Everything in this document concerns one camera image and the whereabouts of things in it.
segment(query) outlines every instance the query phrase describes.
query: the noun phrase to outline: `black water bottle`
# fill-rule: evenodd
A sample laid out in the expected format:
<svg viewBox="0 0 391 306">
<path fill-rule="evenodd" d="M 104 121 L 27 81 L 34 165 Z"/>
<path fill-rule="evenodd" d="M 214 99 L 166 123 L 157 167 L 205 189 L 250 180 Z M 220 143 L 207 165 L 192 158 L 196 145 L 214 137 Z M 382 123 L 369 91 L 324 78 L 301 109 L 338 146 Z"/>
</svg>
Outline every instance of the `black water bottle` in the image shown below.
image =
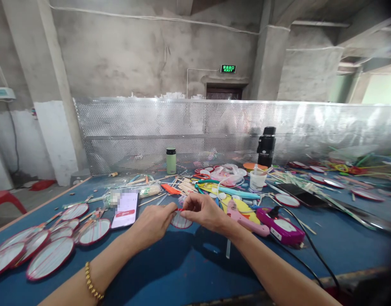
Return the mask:
<svg viewBox="0 0 391 306">
<path fill-rule="evenodd" d="M 259 137 L 258 149 L 256 149 L 256 153 L 259 154 L 258 164 L 268 168 L 272 166 L 273 150 L 276 142 L 275 133 L 275 127 L 266 127 L 263 130 L 263 135 Z"/>
</svg>

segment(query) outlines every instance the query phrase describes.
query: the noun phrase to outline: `green thermos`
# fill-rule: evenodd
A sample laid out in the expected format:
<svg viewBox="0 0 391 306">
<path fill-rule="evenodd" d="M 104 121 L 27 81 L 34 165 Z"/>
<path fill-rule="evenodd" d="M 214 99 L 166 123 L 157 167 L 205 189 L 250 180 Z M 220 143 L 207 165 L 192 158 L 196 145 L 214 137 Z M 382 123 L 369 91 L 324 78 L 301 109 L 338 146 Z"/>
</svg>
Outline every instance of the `green thermos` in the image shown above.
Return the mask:
<svg viewBox="0 0 391 306">
<path fill-rule="evenodd" d="M 176 148 L 168 147 L 166 150 L 167 174 L 176 174 Z"/>
</svg>

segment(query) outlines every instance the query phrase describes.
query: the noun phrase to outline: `white cup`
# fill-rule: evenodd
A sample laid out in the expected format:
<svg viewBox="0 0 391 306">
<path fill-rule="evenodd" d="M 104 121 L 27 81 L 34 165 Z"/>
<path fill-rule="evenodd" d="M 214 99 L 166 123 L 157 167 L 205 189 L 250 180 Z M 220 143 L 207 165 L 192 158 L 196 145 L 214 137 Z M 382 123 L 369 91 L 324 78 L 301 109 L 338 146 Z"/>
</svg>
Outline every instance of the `white cup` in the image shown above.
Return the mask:
<svg viewBox="0 0 391 306">
<path fill-rule="evenodd" d="M 262 190 L 262 187 L 264 187 L 265 185 L 265 180 L 266 180 L 266 174 L 265 175 L 262 175 L 263 173 L 260 172 L 260 175 L 255 175 L 253 173 L 254 171 L 251 171 L 249 173 L 249 175 L 251 176 L 251 181 L 249 183 L 249 187 L 252 189 L 252 190 L 256 190 L 256 191 L 261 191 Z"/>
</svg>

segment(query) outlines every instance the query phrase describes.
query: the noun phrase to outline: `exit sign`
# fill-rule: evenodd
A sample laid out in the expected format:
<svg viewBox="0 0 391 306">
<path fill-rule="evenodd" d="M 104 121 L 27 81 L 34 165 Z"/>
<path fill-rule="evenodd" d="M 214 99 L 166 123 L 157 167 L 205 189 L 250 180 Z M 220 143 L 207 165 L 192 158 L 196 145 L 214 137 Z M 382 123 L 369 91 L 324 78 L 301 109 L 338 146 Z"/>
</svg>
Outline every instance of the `exit sign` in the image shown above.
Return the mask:
<svg viewBox="0 0 391 306">
<path fill-rule="evenodd" d="M 221 65 L 221 73 L 235 73 L 236 69 L 235 65 Z"/>
</svg>

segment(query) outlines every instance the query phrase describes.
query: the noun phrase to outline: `perforated metal panel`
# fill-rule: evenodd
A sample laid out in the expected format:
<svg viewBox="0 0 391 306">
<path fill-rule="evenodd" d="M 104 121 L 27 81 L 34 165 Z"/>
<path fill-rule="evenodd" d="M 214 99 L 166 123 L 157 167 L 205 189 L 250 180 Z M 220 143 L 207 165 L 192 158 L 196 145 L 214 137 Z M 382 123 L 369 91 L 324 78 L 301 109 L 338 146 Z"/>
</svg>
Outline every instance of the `perforated metal panel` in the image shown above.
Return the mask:
<svg viewBox="0 0 391 306">
<path fill-rule="evenodd" d="M 391 106 L 312 102 L 75 99 L 92 175 L 165 167 L 166 147 L 178 164 L 255 162 L 258 138 L 275 126 L 274 163 L 325 156 L 335 148 L 391 148 Z"/>
</svg>

